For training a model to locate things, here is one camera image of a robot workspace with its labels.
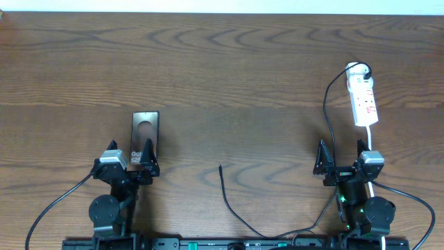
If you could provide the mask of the white power strip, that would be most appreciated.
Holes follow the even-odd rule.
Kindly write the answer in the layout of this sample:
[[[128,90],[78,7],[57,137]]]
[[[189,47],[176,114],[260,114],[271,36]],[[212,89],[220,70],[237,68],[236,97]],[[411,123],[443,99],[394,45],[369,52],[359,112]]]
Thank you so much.
[[[378,122],[370,67],[358,62],[346,65],[347,89],[355,126],[367,127]]]

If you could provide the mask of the Galaxy S25 Ultra smartphone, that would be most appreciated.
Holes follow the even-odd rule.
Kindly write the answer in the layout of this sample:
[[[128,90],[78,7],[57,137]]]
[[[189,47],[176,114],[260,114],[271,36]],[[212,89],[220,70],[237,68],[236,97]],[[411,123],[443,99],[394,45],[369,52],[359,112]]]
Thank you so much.
[[[138,165],[147,139],[153,143],[153,151],[157,157],[158,137],[159,137],[158,111],[144,111],[133,113],[131,143],[130,143],[130,164]]]

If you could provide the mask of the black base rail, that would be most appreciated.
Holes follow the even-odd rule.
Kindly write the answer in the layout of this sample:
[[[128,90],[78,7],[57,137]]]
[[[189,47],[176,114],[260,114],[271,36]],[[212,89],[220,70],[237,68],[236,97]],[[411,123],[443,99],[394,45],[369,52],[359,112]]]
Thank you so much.
[[[348,238],[339,242],[334,238],[304,235],[294,240],[264,239],[178,239],[153,238],[136,240],[65,240],[62,250],[81,249],[141,249],[141,250],[266,250],[266,249],[380,249],[376,240]]]

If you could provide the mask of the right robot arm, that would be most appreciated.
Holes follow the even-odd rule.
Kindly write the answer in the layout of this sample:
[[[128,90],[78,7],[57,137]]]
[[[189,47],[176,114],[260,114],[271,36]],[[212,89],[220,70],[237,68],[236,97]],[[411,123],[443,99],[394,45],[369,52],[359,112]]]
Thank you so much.
[[[363,140],[357,141],[358,158],[351,166],[337,167],[333,157],[321,140],[313,173],[323,175],[324,186],[337,187],[341,219],[348,231],[338,236],[339,249],[351,249],[362,243],[374,249],[390,233],[395,217],[395,205],[383,197],[370,197],[366,184],[375,180],[384,167],[384,158],[371,151]]]

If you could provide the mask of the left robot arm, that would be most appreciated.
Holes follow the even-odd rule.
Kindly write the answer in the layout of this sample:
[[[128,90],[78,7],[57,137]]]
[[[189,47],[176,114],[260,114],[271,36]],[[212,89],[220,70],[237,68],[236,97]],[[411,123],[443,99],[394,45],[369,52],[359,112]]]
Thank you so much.
[[[101,195],[89,206],[94,224],[94,249],[150,249],[143,233],[132,231],[133,217],[141,185],[150,185],[160,175],[153,142],[147,139],[142,151],[140,170],[127,170],[127,160],[117,143],[111,141],[100,158],[94,160],[92,178],[110,185],[109,194]]]

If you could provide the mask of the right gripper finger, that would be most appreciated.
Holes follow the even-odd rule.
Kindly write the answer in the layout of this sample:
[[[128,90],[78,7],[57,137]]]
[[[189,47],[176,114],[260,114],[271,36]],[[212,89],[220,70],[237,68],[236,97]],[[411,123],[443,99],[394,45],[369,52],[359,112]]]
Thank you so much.
[[[325,142],[318,143],[317,157],[313,168],[313,174],[328,174],[334,171],[334,160]]]
[[[362,140],[357,140],[357,160],[364,160],[364,158],[368,155],[370,149],[368,145]]]

